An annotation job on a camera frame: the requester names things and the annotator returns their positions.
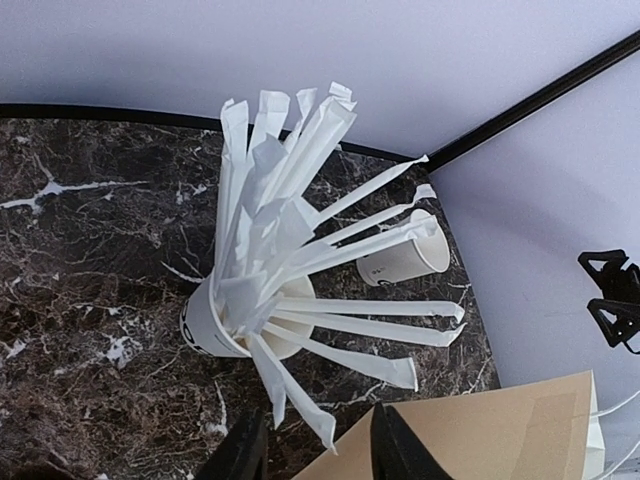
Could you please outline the brown paper bag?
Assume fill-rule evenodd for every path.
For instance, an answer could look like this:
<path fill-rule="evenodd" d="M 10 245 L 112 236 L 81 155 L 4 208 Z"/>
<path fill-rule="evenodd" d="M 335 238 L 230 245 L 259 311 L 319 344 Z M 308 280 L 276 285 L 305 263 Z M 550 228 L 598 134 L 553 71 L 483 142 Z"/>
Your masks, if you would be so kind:
<path fill-rule="evenodd" d="M 604 479 L 601 410 L 592 372 L 393 406 L 453 479 Z M 298 473 L 300 479 L 374 479 L 373 408 Z"/>

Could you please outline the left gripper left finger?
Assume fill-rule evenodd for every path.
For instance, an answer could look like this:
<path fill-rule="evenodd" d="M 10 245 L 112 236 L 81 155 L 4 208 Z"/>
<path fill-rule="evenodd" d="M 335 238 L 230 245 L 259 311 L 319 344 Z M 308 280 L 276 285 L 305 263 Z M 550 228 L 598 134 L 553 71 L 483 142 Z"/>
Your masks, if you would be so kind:
<path fill-rule="evenodd" d="M 197 473 L 197 480 L 266 479 L 268 432 L 259 409 L 244 412 Z"/>

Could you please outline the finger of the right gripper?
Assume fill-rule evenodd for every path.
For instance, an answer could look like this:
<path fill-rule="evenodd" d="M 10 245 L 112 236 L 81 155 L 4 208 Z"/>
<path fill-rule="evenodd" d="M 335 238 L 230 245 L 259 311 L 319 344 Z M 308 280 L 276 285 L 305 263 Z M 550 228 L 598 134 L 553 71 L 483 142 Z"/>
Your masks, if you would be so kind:
<path fill-rule="evenodd" d="M 582 252 L 578 263 L 604 295 L 638 295 L 639 267 L 622 249 Z"/>
<path fill-rule="evenodd" d="M 631 345 L 632 339 L 639 334 L 638 303 L 592 299 L 587 310 L 611 348 L 623 345 L 629 353 L 639 352 Z"/>

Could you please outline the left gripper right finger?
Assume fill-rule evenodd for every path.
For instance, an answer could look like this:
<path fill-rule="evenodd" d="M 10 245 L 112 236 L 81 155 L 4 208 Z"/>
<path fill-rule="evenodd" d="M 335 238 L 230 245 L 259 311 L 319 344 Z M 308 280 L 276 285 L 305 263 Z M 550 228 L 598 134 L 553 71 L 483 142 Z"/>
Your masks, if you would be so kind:
<path fill-rule="evenodd" d="M 374 405 L 370 452 L 375 480 L 453 480 L 391 405 Z"/>

